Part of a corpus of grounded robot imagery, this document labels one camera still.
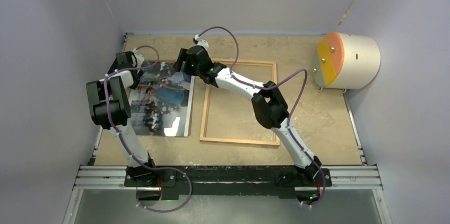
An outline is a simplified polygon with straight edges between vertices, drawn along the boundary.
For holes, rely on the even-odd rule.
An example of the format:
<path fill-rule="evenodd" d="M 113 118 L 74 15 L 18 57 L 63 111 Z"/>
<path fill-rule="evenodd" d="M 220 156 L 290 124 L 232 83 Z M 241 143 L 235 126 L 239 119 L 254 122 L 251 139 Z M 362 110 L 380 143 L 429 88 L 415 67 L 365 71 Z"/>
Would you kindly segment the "light wooden picture frame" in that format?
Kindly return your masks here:
<path fill-rule="evenodd" d="M 277 82 L 277 71 L 276 71 L 276 62 L 269 61 L 237 61 L 237 65 L 246 65 L 246 66 L 260 66 L 260 67 L 270 67 L 271 68 L 271 76 L 272 81 Z M 207 137 L 207 122 L 208 122 L 208 112 L 210 106 L 210 96 L 211 96 L 211 86 L 208 85 L 205 90 L 205 98 L 204 98 L 204 107 L 202 114 L 202 122 L 200 129 L 200 141 L 202 142 L 216 142 L 216 143 L 233 143 L 233 144 L 248 144 L 248 145 L 262 145 L 262 146 L 271 146 L 278 147 L 280 145 L 280 139 L 278 136 L 273 133 L 272 141 L 264 141 L 264 140 L 250 140 L 250 139 L 224 139 L 224 138 L 214 138 Z"/>

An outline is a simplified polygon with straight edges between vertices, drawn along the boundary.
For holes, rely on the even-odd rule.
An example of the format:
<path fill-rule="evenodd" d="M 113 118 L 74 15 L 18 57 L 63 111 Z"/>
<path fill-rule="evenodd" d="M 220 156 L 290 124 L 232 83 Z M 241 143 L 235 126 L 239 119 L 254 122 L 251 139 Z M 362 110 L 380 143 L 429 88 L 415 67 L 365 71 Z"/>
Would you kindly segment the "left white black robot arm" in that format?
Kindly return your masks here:
<path fill-rule="evenodd" d="M 86 84 L 91 119 L 114 136 L 127 157 L 126 173 L 144 186 L 158 181 L 158 172 L 148 151 L 132 127 L 131 106 L 126 89 L 136 89 L 144 71 L 144 57 L 134 51 L 116 54 L 105 78 Z"/>

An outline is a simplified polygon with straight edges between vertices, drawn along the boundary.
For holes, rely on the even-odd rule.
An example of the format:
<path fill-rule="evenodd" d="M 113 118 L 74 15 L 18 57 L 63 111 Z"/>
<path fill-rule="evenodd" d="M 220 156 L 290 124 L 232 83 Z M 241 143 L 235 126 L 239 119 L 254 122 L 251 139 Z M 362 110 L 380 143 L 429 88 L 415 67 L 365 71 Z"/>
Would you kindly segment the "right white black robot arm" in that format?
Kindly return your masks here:
<path fill-rule="evenodd" d="M 198 76 L 204 83 L 237 93 L 252 103 L 258 123 L 272 130 L 290 154 L 299 181 L 311 185 L 318 178 L 325 179 L 319 159 L 305 145 L 291 126 L 291 114 L 278 84 L 257 82 L 232 71 L 231 67 L 213 62 L 205 47 L 182 48 L 174 64 L 177 72 Z"/>

